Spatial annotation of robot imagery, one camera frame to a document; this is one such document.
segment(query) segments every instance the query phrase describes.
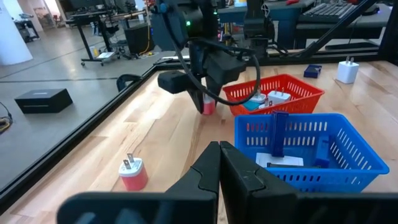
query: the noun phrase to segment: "blue basket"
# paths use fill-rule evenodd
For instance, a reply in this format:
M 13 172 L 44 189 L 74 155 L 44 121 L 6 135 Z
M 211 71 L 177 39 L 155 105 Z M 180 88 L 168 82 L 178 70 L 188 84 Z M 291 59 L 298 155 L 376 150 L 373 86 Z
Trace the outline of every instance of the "blue basket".
M 271 153 L 272 115 L 235 118 L 235 147 L 252 160 Z M 290 114 L 284 136 L 285 156 L 302 157 L 312 166 L 318 137 L 331 136 L 328 169 L 266 168 L 303 192 L 360 192 L 389 168 L 341 114 Z

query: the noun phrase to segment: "computer monitor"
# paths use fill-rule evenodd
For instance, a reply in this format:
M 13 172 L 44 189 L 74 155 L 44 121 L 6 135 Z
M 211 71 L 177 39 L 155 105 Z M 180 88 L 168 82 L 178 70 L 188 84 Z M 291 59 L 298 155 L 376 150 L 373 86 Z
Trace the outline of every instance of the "computer monitor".
M 79 9 L 104 4 L 104 0 L 70 0 L 70 3 L 75 9 Z

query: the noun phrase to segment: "white power adapter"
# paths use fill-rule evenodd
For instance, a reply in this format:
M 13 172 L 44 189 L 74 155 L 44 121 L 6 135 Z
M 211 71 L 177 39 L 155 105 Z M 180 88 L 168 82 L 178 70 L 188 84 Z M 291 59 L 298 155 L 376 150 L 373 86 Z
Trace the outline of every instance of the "white power adapter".
M 356 74 L 358 73 L 359 65 L 354 63 L 354 58 L 351 60 L 347 57 L 345 62 L 340 62 L 337 69 L 337 80 L 344 84 L 354 83 Z
M 266 101 L 264 102 L 264 104 L 262 104 L 262 105 L 259 106 L 259 109 L 264 109 L 264 108 L 267 108 L 268 106 L 269 106 L 269 102 L 268 102 L 268 99 L 266 99 Z
M 273 105 L 279 103 L 285 103 L 286 101 L 290 100 L 291 95 L 288 93 L 284 93 L 284 89 L 281 92 L 273 90 L 268 93 L 268 100 L 272 101 Z
M 257 93 L 250 99 L 253 103 L 264 103 L 266 101 L 267 96 L 261 93 L 261 89 L 259 88 Z

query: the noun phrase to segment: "wall charger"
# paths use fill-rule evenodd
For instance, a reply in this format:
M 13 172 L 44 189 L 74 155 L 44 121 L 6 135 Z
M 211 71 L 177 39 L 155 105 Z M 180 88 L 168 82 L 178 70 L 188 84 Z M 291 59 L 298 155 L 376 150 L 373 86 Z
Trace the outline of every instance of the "wall charger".
M 279 103 L 285 103 L 286 101 L 290 100 L 291 95 L 288 93 L 284 92 L 284 89 L 282 91 L 276 91 L 273 90 L 270 93 L 268 93 L 268 100 L 272 101 L 273 105 L 279 104 Z
M 354 63 L 354 57 L 347 57 L 345 62 L 339 62 L 336 79 L 344 84 L 354 83 L 358 70 L 359 65 Z
M 266 101 L 262 105 L 259 106 L 259 109 L 264 109 L 269 106 L 272 106 L 272 101 L 269 101 L 268 98 L 266 98 Z
M 203 115 L 212 115 L 216 110 L 216 101 L 208 96 L 207 94 L 203 94 Z
M 123 160 L 119 167 L 119 176 L 122 178 L 128 191 L 137 191 L 145 187 L 148 182 L 147 171 L 141 158 L 134 158 L 127 154 L 128 160 Z
M 261 90 L 258 89 L 258 92 L 250 99 L 253 103 L 264 103 L 267 96 L 261 93 Z

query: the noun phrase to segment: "wooden tabletop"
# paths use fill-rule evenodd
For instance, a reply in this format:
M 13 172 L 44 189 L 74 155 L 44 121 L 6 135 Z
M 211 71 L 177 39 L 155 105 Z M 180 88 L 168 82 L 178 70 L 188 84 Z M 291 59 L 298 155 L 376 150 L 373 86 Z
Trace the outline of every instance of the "wooden tabletop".
M 316 113 L 342 113 L 390 167 L 366 191 L 398 191 L 398 68 L 388 62 L 360 63 L 353 85 L 336 82 L 337 64 L 324 64 L 318 79 L 303 78 L 306 65 L 262 67 L 262 76 L 289 73 L 326 93 Z M 197 113 L 187 93 L 171 95 L 153 75 L 41 181 L 0 217 L 0 223 L 55 223 L 59 205 L 84 191 L 125 191 L 119 165 L 133 152 L 144 160 L 144 192 L 173 185 L 210 141 L 234 142 L 233 116 L 218 105 L 212 116 Z M 238 82 L 255 79 L 248 68 Z M 226 223 L 222 200 L 219 223 Z

